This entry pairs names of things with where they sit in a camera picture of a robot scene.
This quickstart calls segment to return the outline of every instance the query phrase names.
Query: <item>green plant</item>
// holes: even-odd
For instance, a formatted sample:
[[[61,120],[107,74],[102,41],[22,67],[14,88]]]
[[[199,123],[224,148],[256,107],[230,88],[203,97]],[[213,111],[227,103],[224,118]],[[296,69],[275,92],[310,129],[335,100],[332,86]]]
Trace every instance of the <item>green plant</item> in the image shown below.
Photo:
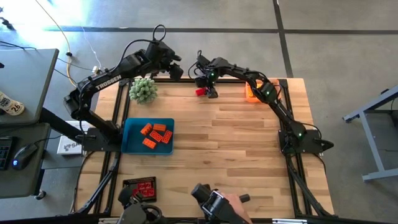
[[[136,100],[138,104],[152,102],[157,96],[155,81],[150,78],[137,78],[132,83],[129,91],[130,99]]]

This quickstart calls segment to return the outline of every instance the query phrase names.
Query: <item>black mouse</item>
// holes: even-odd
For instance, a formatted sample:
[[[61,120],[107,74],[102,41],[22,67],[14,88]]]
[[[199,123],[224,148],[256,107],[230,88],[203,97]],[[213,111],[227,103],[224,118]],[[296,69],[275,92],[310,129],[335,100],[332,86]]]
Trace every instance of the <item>black mouse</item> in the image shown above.
[[[18,150],[17,154],[15,154],[14,159],[12,160],[12,168],[15,170],[22,170],[25,168],[36,150],[37,146],[33,143],[22,147],[20,150]]]

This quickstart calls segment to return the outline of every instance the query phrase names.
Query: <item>blue bin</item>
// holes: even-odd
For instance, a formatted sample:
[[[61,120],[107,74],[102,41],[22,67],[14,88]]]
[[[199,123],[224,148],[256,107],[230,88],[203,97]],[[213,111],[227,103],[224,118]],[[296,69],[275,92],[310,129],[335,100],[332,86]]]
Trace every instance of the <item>blue bin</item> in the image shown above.
[[[173,136],[169,143],[157,142],[155,139],[149,136],[144,136],[141,134],[141,129],[150,123],[152,126],[154,124],[164,124],[166,125],[166,130],[173,132]],[[151,149],[145,146],[142,142],[145,138],[148,138],[156,142],[155,149]],[[123,142],[121,152],[126,154],[138,154],[138,155],[171,155],[173,153],[174,144],[174,119],[172,118],[128,118],[126,124],[124,125],[123,132]]]

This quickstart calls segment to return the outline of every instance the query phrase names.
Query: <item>gray floor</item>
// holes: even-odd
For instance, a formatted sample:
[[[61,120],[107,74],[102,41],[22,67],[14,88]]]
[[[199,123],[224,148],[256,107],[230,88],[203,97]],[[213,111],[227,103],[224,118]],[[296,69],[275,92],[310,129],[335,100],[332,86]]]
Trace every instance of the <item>gray floor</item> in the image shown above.
[[[272,0],[40,2],[63,26],[154,27],[163,23],[174,28],[277,28]],[[40,27],[52,26],[52,21],[34,1],[27,4],[21,8],[12,1],[5,3],[3,16],[16,24],[18,31],[0,28],[0,40],[58,48],[60,57],[66,59],[67,46],[61,33],[41,31]],[[394,0],[279,0],[279,4],[285,29],[398,29],[398,2]],[[74,63],[88,68],[96,65],[83,33],[66,34],[76,57]],[[397,37],[286,35],[293,74],[305,79],[315,124],[325,139],[335,143],[324,160],[335,213],[341,217],[398,220],[398,177],[363,183],[361,175],[376,171],[376,165],[362,124],[345,124],[341,119],[384,89],[398,85]],[[101,63],[112,67],[129,41],[149,39],[150,33],[89,32],[86,38]],[[196,51],[202,49],[209,58],[222,56],[269,77],[286,77],[278,34],[169,33],[165,41],[182,56],[184,69],[193,63]],[[139,47],[144,45],[137,44],[131,51]],[[57,68],[64,72],[65,64],[57,62]],[[84,70],[73,67],[71,74],[76,80],[87,76]],[[65,77],[54,73],[45,106],[61,118],[70,119],[62,98],[72,89]],[[398,162],[389,166],[398,167]],[[74,188],[71,183],[76,176],[77,169],[46,171],[42,188],[48,196],[39,202],[31,197],[0,200],[1,219],[68,213]]]

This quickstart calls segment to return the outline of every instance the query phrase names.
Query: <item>wooden table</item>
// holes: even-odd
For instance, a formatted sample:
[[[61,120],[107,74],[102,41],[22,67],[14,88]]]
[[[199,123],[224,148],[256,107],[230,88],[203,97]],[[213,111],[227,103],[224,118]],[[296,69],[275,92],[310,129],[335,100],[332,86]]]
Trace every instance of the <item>wooden table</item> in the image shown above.
[[[288,84],[295,119],[312,123],[304,80],[291,78]],[[251,218],[294,217],[285,158],[277,140],[279,120],[267,105],[246,102],[244,84],[240,83],[218,84],[217,99],[196,97],[194,83],[157,85],[159,97],[149,105],[130,103],[128,117],[173,118],[174,153],[122,155],[112,216],[119,216],[123,210],[117,198],[124,179],[156,176],[155,205],[166,217],[203,216],[190,195],[197,183],[210,184],[226,193],[250,194],[251,201],[244,206]],[[118,85],[113,85],[99,94],[95,112],[104,119],[112,118],[117,90]],[[97,187],[103,157],[103,152],[96,152],[87,160],[78,186],[77,208]],[[322,163],[311,154],[302,157],[308,188],[333,213]],[[304,211],[302,193],[297,192]],[[107,197],[105,189],[101,211]]]

